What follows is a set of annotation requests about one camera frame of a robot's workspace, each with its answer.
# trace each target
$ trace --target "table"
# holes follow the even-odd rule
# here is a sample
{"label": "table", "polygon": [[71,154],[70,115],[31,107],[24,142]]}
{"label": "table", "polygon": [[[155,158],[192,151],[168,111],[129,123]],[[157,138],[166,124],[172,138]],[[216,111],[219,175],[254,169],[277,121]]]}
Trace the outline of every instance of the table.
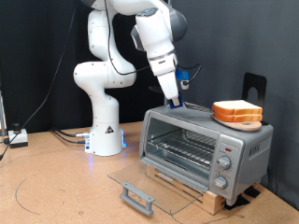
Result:
{"label": "table", "polygon": [[87,154],[53,133],[31,133],[29,147],[9,149],[0,161],[1,223],[299,223],[298,211],[261,185],[256,199],[245,196],[250,204],[215,216],[193,204],[173,216],[155,206],[152,217],[141,214],[107,177],[139,160],[142,122],[121,127],[128,147],[111,157]]}

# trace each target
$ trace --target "gray toaster oven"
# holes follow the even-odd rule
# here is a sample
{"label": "gray toaster oven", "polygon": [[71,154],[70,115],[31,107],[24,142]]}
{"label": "gray toaster oven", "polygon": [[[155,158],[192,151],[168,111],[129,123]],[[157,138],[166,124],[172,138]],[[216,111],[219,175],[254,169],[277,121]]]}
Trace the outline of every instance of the gray toaster oven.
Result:
{"label": "gray toaster oven", "polygon": [[144,163],[233,205],[266,174],[272,134],[271,125],[247,133],[219,124],[207,112],[165,105],[146,113],[139,154]]}
{"label": "gray toaster oven", "polygon": [[[208,190],[233,205],[242,191],[266,174],[272,134],[271,125],[247,133],[219,124],[207,112],[160,106],[145,115],[140,161],[109,177],[123,186],[121,197],[148,216],[153,214],[152,204],[174,215],[201,202]],[[130,149],[122,152],[121,162],[126,162],[126,153]],[[161,183],[165,180],[168,187]],[[192,189],[192,197],[172,190],[173,181],[183,183],[185,192]]]}

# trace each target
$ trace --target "electrical cord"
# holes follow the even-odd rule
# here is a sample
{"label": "electrical cord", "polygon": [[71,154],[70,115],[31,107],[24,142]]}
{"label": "electrical cord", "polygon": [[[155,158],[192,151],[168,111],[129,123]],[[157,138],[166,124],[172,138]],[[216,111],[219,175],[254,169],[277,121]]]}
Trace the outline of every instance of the electrical cord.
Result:
{"label": "electrical cord", "polygon": [[181,65],[178,64],[178,67],[183,68],[183,69],[193,69],[193,68],[195,68],[197,66],[200,66],[200,63],[197,63],[196,65],[194,65],[192,67],[185,67],[185,66],[181,66]]}
{"label": "electrical cord", "polygon": [[63,131],[61,131],[61,130],[59,130],[58,128],[55,128],[55,127],[52,127],[52,128],[50,129],[50,131],[56,131],[56,132],[61,133],[61,134],[65,135],[65,136],[67,136],[67,137],[76,137],[75,134],[72,134],[72,133],[64,133]]}
{"label": "electrical cord", "polygon": [[135,70],[134,72],[129,72],[129,73],[120,73],[120,72],[116,69],[114,63],[112,62],[113,59],[111,58],[111,53],[110,53],[111,29],[110,29],[110,19],[109,19],[109,14],[108,14],[108,9],[107,9],[107,2],[106,2],[106,0],[105,0],[105,8],[106,8],[106,14],[107,14],[107,20],[108,20],[108,27],[109,27],[108,55],[109,55],[109,59],[110,59],[110,61],[111,61],[112,66],[114,67],[115,71],[116,71],[118,74],[122,75],[122,76],[126,76],[126,75],[130,75],[130,74],[132,74],[132,73],[141,72],[141,71],[143,71],[143,70],[146,70],[146,69],[150,68],[150,66],[147,66],[147,67],[144,67],[144,68],[141,68],[141,69],[137,69],[137,70]]}
{"label": "electrical cord", "polygon": [[63,138],[61,135],[59,135],[56,131],[52,130],[54,133],[56,133],[60,138],[64,139],[66,142],[69,142],[69,143],[74,143],[74,144],[85,144],[85,141],[77,141],[77,142],[73,142],[73,141],[70,141],[66,138]]}
{"label": "electrical cord", "polygon": [[202,69],[202,65],[199,64],[198,70],[197,70],[197,72],[195,73],[195,75],[190,79],[190,81],[185,81],[185,82],[183,82],[183,85],[184,85],[184,86],[189,85],[189,84],[190,84],[190,83],[197,77],[197,75],[199,74],[199,72],[200,72],[201,69]]}
{"label": "electrical cord", "polygon": [[[65,53],[65,49],[66,49],[66,45],[67,45],[67,42],[68,42],[68,37],[69,37],[69,34],[70,34],[71,29],[72,29],[72,27],[73,27],[73,22],[74,22],[75,13],[76,13],[77,8],[78,8],[78,2],[79,2],[79,0],[77,1],[76,6],[75,6],[75,9],[74,9],[74,12],[73,12],[73,15],[72,15],[72,19],[71,19],[71,24],[70,24],[70,26],[69,26],[68,33],[67,33],[66,40],[65,40],[65,44],[64,44],[64,50],[63,50],[62,56],[60,57],[60,60],[59,60],[59,62],[58,62],[58,65],[57,65],[57,68],[56,68],[56,72],[55,72],[54,78],[53,78],[53,80],[52,80],[52,82],[51,82],[51,84],[50,84],[50,88],[49,88],[49,91],[48,91],[48,93],[47,93],[47,96],[46,96],[45,100],[43,101],[43,103],[42,103],[42,104],[39,106],[39,108],[36,110],[36,112],[33,113],[32,116],[31,116],[28,120],[26,120],[26,122],[21,126],[21,130],[22,130],[23,128],[26,127],[27,123],[28,123],[28,122],[32,119],[32,117],[33,117],[33,116],[34,116],[34,115],[41,109],[41,107],[46,103],[46,101],[47,101],[48,98],[49,98],[50,91],[52,90],[54,81],[55,81],[55,79],[56,79],[56,77],[57,77],[57,73],[58,73],[58,70],[59,70],[59,68],[60,68],[60,64],[61,64],[62,59],[63,59],[63,57],[64,57],[64,53]],[[5,151],[0,155],[0,161],[3,159],[4,155],[6,154],[8,147],[11,145],[11,143],[13,142],[13,140],[14,140],[18,135],[19,135],[19,133],[17,133],[17,134],[11,139],[11,141],[7,144],[7,147],[6,147]]]}

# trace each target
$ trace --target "toast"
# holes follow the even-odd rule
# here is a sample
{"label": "toast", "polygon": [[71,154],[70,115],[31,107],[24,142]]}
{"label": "toast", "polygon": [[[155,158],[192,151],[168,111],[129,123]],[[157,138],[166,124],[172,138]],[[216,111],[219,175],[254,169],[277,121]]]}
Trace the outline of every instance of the toast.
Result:
{"label": "toast", "polygon": [[246,122],[246,121],[261,121],[263,115],[261,114],[247,114],[247,115],[223,115],[214,111],[213,116],[226,122]]}
{"label": "toast", "polygon": [[230,115],[230,116],[262,115],[263,113],[263,109],[261,107],[257,105],[253,105],[243,100],[215,102],[213,104],[213,110],[215,113],[222,114],[222,115]]}

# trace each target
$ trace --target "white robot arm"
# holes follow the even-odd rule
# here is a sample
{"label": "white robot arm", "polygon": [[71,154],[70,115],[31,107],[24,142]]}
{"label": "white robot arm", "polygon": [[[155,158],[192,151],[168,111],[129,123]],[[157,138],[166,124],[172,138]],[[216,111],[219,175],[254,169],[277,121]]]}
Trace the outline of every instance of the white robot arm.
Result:
{"label": "white robot arm", "polygon": [[187,22],[179,12],[162,0],[81,0],[95,10],[88,20],[90,50],[102,62],[82,63],[74,71],[78,86],[93,104],[93,126],[85,151],[101,156],[121,152],[119,103],[105,89],[134,84],[135,68],[116,48],[112,21],[117,13],[136,15],[131,35],[135,47],[147,52],[150,68],[158,78],[165,97],[179,105],[173,42],[187,31]]}

